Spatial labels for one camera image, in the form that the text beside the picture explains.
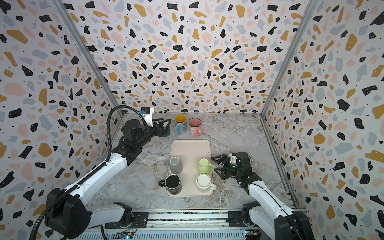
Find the light green mug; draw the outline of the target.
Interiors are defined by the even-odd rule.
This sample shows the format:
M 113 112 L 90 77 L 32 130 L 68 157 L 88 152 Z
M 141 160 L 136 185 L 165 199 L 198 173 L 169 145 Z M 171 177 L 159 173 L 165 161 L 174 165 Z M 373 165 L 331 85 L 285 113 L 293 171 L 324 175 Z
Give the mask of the light green mug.
M 216 166 L 210 163 L 208 159 L 200 159 L 198 165 L 198 174 L 211 175 L 215 168 Z

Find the white cream mug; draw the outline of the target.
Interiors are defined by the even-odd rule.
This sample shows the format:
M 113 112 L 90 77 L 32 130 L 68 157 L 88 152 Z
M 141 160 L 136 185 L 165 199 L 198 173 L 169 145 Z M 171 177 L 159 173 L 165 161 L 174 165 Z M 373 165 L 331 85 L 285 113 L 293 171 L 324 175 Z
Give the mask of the white cream mug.
M 212 182 L 212 178 L 208 174 L 198 175 L 196 184 L 198 191 L 201 193 L 208 193 L 217 189 L 217 186 Z

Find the grey handleless cup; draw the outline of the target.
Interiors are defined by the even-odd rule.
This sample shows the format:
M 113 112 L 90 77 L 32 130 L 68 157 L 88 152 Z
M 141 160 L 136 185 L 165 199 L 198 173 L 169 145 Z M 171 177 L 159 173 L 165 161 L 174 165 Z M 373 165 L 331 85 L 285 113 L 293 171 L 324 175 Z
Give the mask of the grey handleless cup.
M 178 175 L 183 171 L 183 164 L 179 157 L 172 157 L 169 162 L 169 170 L 172 174 Z

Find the light blue yellow-inside mug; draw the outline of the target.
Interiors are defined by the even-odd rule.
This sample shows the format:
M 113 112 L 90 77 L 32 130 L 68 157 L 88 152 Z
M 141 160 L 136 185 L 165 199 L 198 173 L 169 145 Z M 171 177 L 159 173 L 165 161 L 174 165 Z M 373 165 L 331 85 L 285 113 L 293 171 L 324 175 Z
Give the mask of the light blue yellow-inside mug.
M 175 117 L 175 133 L 181 135 L 185 133 L 188 129 L 187 127 L 187 117 L 184 115 L 178 115 Z

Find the pink glass mug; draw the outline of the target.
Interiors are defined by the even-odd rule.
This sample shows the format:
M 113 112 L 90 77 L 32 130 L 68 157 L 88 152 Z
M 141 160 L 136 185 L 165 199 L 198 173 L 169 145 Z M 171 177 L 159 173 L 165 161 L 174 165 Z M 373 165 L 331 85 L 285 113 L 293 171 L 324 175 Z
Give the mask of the pink glass mug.
M 199 118 L 193 118 L 189 121 L 190 135 L 194 138 L 203 134 L 202 121 Z

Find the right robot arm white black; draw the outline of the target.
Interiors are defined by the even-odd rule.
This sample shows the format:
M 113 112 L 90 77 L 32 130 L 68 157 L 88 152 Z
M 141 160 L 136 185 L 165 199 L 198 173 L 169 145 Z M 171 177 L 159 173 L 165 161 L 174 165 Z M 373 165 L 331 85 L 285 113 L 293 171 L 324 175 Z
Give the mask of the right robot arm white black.
M 262 178 L 253 172 L 252 159 L 248 153 L 219 155 L 211 160 L 222 166 L 215 169 L 222 180 L 235 179 L 255 199 L 243 205 L 241 219 L 245 225 L 257 225 L 272 240 L 315 238 L 307 215 L 285 205 L 268 189 Z

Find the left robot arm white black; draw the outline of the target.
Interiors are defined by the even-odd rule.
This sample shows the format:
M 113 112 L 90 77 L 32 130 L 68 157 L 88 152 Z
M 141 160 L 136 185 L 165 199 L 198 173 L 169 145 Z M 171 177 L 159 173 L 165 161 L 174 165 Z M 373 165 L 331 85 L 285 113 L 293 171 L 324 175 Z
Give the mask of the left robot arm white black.
M 168 135 L 171 122 L 155 119 L 152 126 L 144 126 L 136 119 L 127 121 L 122 127 L 123 136 L 108 161 L 66 189 L 56 188 L 48 194 L 45 225 L 68 239 L 75 239 L 89 228 L 109 223 L 122 228 L 135 224 L 132 208 L 121 202 L 98 210 L 88 210 L 86 206 L 103 185 L 138 157 L 153 137 Z

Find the dark green mug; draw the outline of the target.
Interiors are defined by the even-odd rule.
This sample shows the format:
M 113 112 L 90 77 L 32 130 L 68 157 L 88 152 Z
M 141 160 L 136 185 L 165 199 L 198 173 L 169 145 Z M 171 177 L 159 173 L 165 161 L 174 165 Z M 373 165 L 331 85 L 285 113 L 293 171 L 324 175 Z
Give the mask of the dark green mug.
M 170 135 L 170 127 L 168 127 L 168 128 L 166 129 L 166 132 L 164 133 L 163 138 L 166 138 L 166 137 L 168 137 L 169 135 Z

